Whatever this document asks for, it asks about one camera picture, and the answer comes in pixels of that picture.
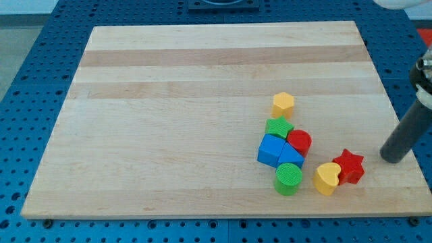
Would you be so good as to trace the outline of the robot arm end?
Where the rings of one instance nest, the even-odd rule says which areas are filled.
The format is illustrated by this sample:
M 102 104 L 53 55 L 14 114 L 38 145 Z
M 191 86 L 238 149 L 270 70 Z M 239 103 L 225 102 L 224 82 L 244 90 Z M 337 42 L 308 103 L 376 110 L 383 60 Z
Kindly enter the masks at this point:
M 431 46 L 416 60 L 409 78 L 417 99 L 426 108 L 431 109 Z

